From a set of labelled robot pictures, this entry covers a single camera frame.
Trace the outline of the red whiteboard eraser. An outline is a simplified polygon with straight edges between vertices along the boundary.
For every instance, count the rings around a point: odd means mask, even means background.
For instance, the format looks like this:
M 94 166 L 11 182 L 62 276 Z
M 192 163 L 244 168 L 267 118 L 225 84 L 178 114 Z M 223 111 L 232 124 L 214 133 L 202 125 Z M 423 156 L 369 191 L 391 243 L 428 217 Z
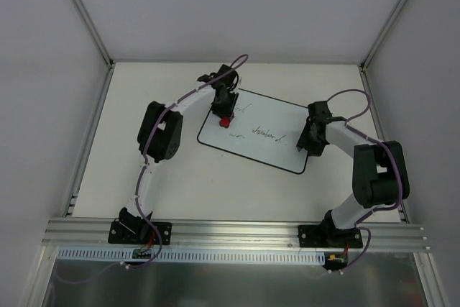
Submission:
M 229 128 L 231 122 L 233 120 L 233 117 L 222 117 L 219 121 L 219 126 L 223 128 Z

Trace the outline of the white whiteboard black frame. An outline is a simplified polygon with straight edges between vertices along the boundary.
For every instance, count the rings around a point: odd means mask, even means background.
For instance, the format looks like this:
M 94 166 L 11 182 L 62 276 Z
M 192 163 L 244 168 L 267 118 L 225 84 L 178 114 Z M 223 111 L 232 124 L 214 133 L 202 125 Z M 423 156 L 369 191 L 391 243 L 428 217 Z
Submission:
M 244 89 L 234 107 L 234 118 L 225 128 L 209 112 L 197 141 L 205 146 L 300 175 L 308 152 L 297 143 L 308 117 L 308 108 Z

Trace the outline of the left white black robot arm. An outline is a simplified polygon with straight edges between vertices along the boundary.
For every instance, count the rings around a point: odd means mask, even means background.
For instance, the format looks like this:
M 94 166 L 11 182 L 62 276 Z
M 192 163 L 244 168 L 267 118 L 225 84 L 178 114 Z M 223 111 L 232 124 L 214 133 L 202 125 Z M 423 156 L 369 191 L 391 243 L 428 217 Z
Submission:
M 137 142 L 143 165 L 129 204 L 122 209 L 119 222 L 134 243 L 145 241 L 153 227 L 153 189 L 162 162 L 177 153 L 183 129 L 184 113 L 199 101 L 213 95 L 210 111 L 219 118 L 218 125 L 229 128 L 238 101 L 239 74 L 231 68 L 202 75 L 193 88 L 170 104 L 151 102 L 144 114 Z

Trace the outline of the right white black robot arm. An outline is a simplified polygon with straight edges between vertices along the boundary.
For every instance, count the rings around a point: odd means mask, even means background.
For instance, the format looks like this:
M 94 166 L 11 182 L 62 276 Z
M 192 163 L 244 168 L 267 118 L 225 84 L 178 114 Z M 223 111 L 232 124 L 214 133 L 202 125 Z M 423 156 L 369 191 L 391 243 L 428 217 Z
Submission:
M 332 209 L 330 224 L 321 229 L 323 242 L 337 247 L 347 237 L 346 230 L 372 214 L 398 209 L 408 196 L 408 177 L 399 142 L 382 142 L 352 127 L 341 117 L 315 120 L 308 117 L 296 147 L 320 157 L 328 145 L 339 148 L 353 159 L 350 196 Z

